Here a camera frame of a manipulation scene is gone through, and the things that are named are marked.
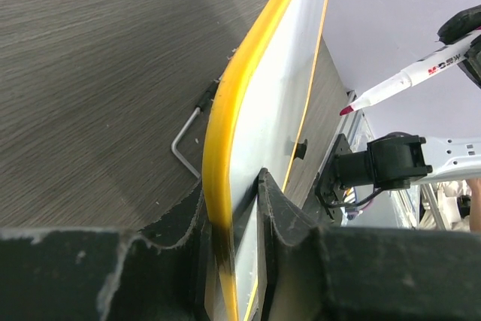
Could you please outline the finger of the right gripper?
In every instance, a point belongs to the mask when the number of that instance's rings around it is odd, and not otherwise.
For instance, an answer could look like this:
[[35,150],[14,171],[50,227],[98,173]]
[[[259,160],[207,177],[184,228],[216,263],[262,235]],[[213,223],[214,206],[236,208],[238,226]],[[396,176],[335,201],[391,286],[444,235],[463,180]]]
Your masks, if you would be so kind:
[[439,41],[453,44],[463,35],[480,27],[481,5],[459,11],[448,19],[437,31]]
[[458,67],[467,77],[481,88],[481,40],[476,37],[471,41],[470,47],[464,55],[465,59],[458,64]]

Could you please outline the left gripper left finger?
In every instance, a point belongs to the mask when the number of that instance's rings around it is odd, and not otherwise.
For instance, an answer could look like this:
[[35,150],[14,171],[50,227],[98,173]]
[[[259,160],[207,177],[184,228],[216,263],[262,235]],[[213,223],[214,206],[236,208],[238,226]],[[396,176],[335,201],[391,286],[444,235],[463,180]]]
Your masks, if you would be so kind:
[[203,320],[201,186],[139,230],[3,228],[3,320]]

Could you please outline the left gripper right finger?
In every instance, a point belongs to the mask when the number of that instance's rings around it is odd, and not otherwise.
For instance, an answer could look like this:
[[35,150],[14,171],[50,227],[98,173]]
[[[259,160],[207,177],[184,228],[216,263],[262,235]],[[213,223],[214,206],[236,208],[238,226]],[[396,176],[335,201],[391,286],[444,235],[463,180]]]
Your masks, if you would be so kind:
[[324,227],[258,176],[263,320],[478,320],[480,237]]

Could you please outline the pink whiteboard marker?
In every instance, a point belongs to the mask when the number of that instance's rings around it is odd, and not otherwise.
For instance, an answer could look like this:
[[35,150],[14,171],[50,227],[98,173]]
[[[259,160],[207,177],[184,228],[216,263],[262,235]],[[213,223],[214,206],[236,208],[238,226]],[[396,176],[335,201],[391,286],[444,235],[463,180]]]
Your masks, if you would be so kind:
[[340,115],[347,115],[353,111],[380,103],[448,68],[458,65],[467,59],[466,54],[471,48],[472,42],[479,36],[480,27],[463,35],[455,43],[444,45],[433,53],[408,65],[394,76],[362,93],[355,101],[342,109]]

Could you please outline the orange framed whiteboard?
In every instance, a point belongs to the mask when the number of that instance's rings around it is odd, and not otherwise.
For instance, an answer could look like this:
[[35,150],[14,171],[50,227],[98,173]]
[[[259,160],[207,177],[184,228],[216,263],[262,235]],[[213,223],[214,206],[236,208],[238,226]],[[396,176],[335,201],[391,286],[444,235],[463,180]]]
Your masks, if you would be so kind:
[[256,180],[289,178],[313,84],[328,0],[268,0],[213,100],[202,188],[219,283],[214,320],[247,320],[258,289]]

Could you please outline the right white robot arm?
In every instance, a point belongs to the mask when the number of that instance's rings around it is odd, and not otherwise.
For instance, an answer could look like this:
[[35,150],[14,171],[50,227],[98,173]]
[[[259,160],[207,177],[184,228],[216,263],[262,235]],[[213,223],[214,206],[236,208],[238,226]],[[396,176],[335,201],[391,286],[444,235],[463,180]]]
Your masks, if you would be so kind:
[[[374,106],[441,72],[458,66],[480,84],[480,7],[458,12],[437,35],[442,47],[362,93],[340,115]],[[480,176],[480,140],[433,138],[393,132],[352,152],[346,136],[337,136],[314,194],[329,218],[334,211],[358,214],[381,192],[414,184],[465,180]]]

